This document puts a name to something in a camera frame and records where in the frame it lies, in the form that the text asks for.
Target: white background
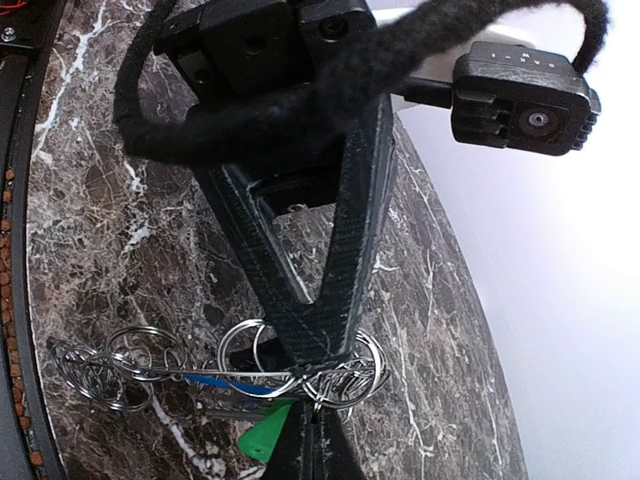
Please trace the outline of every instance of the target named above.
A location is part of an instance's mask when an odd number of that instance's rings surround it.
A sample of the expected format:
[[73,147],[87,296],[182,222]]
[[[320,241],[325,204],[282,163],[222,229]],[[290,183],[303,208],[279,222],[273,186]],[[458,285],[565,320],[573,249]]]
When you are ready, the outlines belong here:
[[[460,145],[447,111],[402,114],[482,300],[532,480],[640,480],[640,6],[610,5],[587,76],[604,113],[584,151]],[[570,7],[500,23],[569,57],[582,41]]]

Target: white plastic part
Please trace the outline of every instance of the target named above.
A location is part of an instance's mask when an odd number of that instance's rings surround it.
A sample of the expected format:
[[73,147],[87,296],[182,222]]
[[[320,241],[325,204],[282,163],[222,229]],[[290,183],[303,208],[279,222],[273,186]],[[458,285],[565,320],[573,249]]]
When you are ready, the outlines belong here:
[[[412,12],[414,8],[390,8],[384,10],[374,10],[379,27],[395,22],[400,17]],[[535,48],[535,38],[524,30],[507,27],[504,25],[491,25],[469,42],[459,45],[445,53],[429,57],[422,66],[416,70],[412,76],[425,78],[428,80],[439,80],[441,82],[451,82],[453,80],[453,68],[456,61],[462,55],[469,53],[473,42],[492,42],[506,45],[522,45],[528,48]],[[417,106],[416,103],[407,102],[404,98],[392,95],[393,111],[398,112],[407,108]]]

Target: blue object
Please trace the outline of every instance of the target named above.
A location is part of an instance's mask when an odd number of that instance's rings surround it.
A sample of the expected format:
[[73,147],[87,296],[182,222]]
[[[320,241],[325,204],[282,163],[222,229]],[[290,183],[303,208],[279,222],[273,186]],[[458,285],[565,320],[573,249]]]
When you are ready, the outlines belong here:
[[[214,377],[201,377],[197,375],[186,375],[184,378],[192,382],[198,382],[198,383],[202,383],[203,385],[208,385],[210,387],[231,390],[230,382],[228,382],[227,380],[221,380],[219,378],[214,378]],[[260,387],[257,385],[248,385],[245,383],[235,383],[235,382],[233,385],[252,395],[266,395],[268,393],[273,392],[273,388],[269,388],[269,387]]]

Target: green plastic piece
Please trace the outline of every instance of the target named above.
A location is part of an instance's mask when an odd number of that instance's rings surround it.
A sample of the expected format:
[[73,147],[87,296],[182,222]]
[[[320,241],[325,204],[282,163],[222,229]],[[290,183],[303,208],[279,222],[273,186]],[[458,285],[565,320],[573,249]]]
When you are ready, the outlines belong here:
[[242,452],[254,460],[269,463],[278,438],[289,416],[292,402],[278,402],[271,413],[238,440]]

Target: marble table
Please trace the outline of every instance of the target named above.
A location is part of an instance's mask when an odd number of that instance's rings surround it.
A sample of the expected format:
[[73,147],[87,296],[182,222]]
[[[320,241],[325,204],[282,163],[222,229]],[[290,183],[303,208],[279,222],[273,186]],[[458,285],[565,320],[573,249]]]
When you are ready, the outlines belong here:
[[[191,173],[122,152],[113,85],[149,0],[73,2],[50,58],[34,137],[27,212],[29,301],[42,388],[70,480],[258,479],[236,447],[247,422],[216,420],[171,383],[137,414],[71,390],[49,337],[99,345],[155,325],[198,358],[260,306]],[[146,114],[180,119],[194,97],[163,58],[141,84]],[[392,365],[356,408],[349,436],[371,479],[527,478],[505,380],[464,257],[411,141],[395,128],[398,180],[363,326]],[[313,290],[331,209],[279,220]]]

